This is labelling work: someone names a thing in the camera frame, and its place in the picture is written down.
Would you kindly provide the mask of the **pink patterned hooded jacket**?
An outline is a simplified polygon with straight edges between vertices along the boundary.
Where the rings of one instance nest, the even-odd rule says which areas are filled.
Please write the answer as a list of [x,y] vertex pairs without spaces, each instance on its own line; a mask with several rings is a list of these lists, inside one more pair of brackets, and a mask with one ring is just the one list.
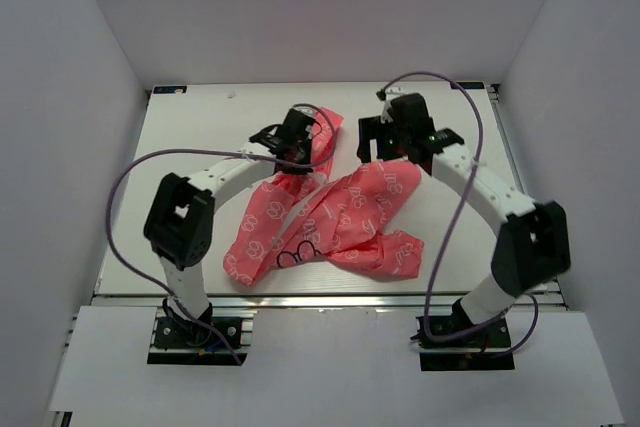
[[320,166],[303,176],[280,172],[255,189],[224,270],[250,286],[271,270],[325,258],[366,275],[417,277],[423,241],[384,229],[418,187],[419,168],[403,160],[374,162],[330,180],[343,118],[324,108],[316,120],[311,157]]

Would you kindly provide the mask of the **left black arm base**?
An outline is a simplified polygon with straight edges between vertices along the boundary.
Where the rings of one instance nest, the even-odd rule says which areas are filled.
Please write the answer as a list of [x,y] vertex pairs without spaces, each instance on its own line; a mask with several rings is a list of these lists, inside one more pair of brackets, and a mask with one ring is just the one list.
[[210,330],[197,325],[179,324],[166,314],[158,314],[152,330],[147,363],[172,366],[242,365],[251,344],[252,320],[242,316],[213,316],[212,324],[237,358],[221,337]]

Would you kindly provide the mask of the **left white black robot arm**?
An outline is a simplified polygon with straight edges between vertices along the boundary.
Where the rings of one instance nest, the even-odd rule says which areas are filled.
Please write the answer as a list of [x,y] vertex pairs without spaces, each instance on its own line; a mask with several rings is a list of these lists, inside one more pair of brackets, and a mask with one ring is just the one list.
[[314,170],[312,131],[320,109],[296,104],[279,124],[249,137],[237,151],[189,176],[165,175],[156,191],[143,234],[164,269],[168,306],[179,317],[177,334],[199,346],[211,334],[212,307],[204,287],[202,261],[212,243],[214,214],[227,201],[279,171]]

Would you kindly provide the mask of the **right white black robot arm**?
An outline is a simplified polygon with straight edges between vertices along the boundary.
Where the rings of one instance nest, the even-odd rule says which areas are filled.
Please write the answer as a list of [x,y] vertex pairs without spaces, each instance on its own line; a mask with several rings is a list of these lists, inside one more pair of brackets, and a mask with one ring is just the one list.
[[566,212],[555,201],[540,203],[508,185],[459,134],[437,129],[421,94],[376,95],[382,113],[358,122],[360,161],[409,160],[457,193],[459,204],[470,206],[496,238],[489,275],[454,304],[449,333],[431,337],[475,345],[518,298],[569,270]]

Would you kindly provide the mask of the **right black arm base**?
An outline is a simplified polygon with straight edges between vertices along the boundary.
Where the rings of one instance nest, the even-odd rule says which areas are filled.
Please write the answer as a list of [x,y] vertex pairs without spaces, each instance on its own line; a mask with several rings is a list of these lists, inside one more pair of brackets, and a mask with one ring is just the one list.
[[418,347],[423,372],[512,371],[515,361],[505,320],[469,337],[436,342],[424,333],[424,318],[416,318],[417,332],[410,341]]

